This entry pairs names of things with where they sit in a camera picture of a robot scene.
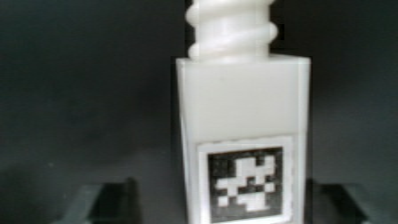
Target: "white rectangular box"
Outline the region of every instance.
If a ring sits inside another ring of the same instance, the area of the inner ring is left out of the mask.
[[[300,224],[309,59],[181,59],[178,78],[190,224]]]

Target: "dark surface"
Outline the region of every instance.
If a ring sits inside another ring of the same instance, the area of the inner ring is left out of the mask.
[[[274,52],[313,58],[311,175],[363,184],[388,218],[398,211],[396,11],[395,0],[274,5],[284,31]],[[48,223],[78,187],[128,176],[142,223],[185,223],[171,141],[183,13],[180,0],[0,0],[0,223]]]

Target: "white border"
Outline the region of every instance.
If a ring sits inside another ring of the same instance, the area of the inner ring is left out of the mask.
[[[212,223],[210,218],[210,189],[208,189],[208,154],[235,152],[251,149],[283,147],[283,214],[245,220],[219,222],[217,224],[277,224],[292,221],[293,216],[293,137],[281,136],[272,138],[226,141],[197,145],[199,152],[199,208],[201,224]]]

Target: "white object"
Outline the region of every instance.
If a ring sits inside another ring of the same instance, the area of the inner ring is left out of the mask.
[[[197,0],[178,60],[190,224],[302,224],[309,60],[270,55],[267,0]]]

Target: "white twisted object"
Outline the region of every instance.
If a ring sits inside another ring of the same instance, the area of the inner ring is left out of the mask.
[[[247,62],[268,58],[277,35],[268,20],[274,0],[196,0],[187,21],[196,27],[189,55],[203,62]]]

